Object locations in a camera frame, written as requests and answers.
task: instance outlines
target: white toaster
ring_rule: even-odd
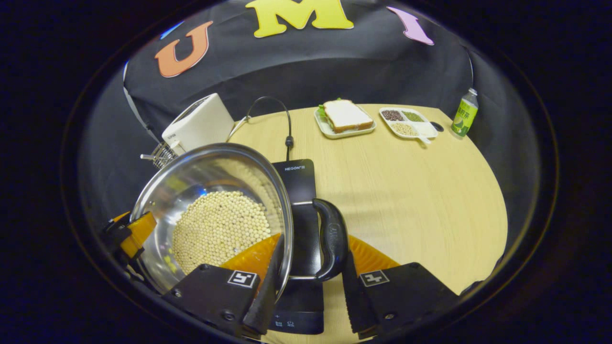
[[[168,146],[181,155],[194,148],[225,142],[234,120],[218,94],[213,93],[191,104],[163,131]]]

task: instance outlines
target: orange letter u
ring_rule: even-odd
[[[208,50],[208,31],[207,28],[212,24],[212,21],[204,23],[197,28],[189,31],[185,36],[192,38],[193,51],[186,58],[178,61],[174,47],[179,43],[180,39],[163,47],[156,55],[157,63],[159,64],[159,72],[166,78],[175,77],[187,69],[198,63],[206,51]]]

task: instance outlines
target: bottle label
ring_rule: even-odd
[[[472,122],[474,121],[474,117],[476,117],[477,111],[477,107],[466,102],[465,99],[461,99],[459,109],[457,109],[457,113],[455,115],[455,120],[450,128],[457,135],[465,136],[465,134],[468,133],[469,128],[472,126]]]

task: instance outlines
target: induction cooktop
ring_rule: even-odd
[[[316,197],[315,166],[310,159],[273,163],[287,189],[289,202]],[[292,206],[294,250],[291,275],[314,275],[321,268],[319,220],[313,206]],[[321,282],[290,280],[275,306],[269,329],[296,334],[323,332]]]

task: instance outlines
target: black cloth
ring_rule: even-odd
[[[214,92],[235,120],[262,95],[282,100],[289,109],[342,97],[355,103],[435,107],[452,118],[472,86],[471,57],[480,108],[468,136],[497,177],[509,218],[507,246],[514,242],[536,202],[540,161],[529,113],[493,63],[444,27],[394,1],[343,0],[353,29],[316,29],[313,14],[302,30],[278,18],[288,26],[286,32],[261,39],[253,36],[257,17],[246,3],[227,1],[196,13],[129,60],[125,87],[158,139],[181,111]],[[385,6],[417,16],[435,44],[405,37],[403,23]],[[202,60],[176,77],[161,76],[155,54],[180,39],[176,57],[185,58],[192,51],[185,34],[210,20],[209,49]],[[138,158],[151,153],[156,142],[129,110],[121,73],[102,94],[84,136],[81,185],[92,223],[131,209],[155,172],[150,162]],[[261,102],[252,115],[280,110],[274,102]]]

